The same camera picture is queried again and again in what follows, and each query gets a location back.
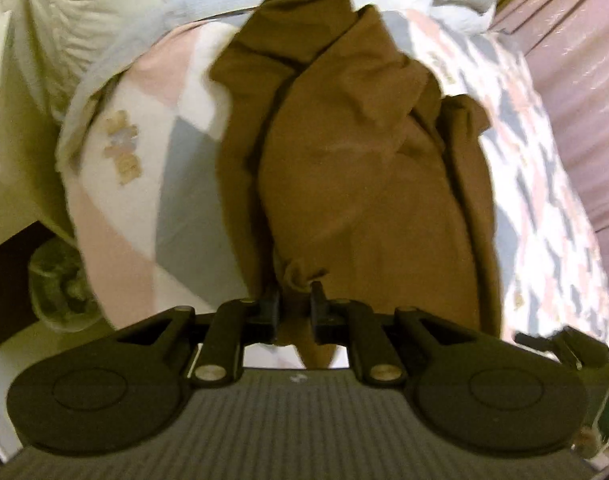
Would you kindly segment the brown garment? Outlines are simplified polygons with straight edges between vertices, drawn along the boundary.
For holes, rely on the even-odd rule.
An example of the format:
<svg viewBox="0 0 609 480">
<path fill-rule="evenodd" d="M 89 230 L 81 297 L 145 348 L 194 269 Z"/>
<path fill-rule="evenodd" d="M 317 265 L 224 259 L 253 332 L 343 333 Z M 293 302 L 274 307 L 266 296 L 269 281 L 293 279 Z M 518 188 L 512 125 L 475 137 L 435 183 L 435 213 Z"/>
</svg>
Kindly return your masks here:
<svg viewBox="0 0 609 480">
<path fill-rule="evenodd" d="M 502 328 L 492 182 L 470 96 L 395 45 L 374 6 L 264 0 L 211 67 L 231 99 L 216 174 L 251 295 L 286 297 L 277 341 L 324 368 L 304 309 L 330 298 Z"/>
</svg>

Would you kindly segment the pink grey checkered quilt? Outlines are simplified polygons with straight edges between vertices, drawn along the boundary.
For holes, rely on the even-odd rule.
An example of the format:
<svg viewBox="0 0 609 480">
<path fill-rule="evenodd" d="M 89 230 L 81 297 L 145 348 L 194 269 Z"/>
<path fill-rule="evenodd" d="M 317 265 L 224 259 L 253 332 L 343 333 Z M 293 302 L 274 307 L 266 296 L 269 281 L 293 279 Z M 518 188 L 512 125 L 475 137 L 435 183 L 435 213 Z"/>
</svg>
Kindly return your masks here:
<svg viewBox="0 0 609 480">
<path fill-rule="evenodd" d="M 216 191 L 227 96 L 208 73 L 247 18 L 148 18 L 88 70 L 71 103 L 62 134 L 78 154 L 62 180 L 88 279 L 114 327 L 182 304 L 208 313 L 245 291 Z M 490 117 L 480 144 L 493 182 L 503 338 L 569 325 L 609 347 L 598 238 L 523 54 L 505 35 L 468 35 L 415 11 L 382 18 L 445 94 L 468 94 Z"/>
</svg>

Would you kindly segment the pink curtain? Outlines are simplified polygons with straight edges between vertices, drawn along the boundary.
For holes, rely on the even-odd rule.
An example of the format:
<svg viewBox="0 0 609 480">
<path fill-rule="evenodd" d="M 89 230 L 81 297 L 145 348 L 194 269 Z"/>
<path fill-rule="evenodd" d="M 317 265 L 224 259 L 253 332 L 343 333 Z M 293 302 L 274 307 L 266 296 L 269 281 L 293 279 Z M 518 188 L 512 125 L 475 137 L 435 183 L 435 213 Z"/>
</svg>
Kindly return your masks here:
<svg viewBox="0 0 609 480">
<path fill-rule="evenodd" d="M 504 0 L 494 27 L 525 53 L 609 285 L 609 0 Z"/>
</svg>

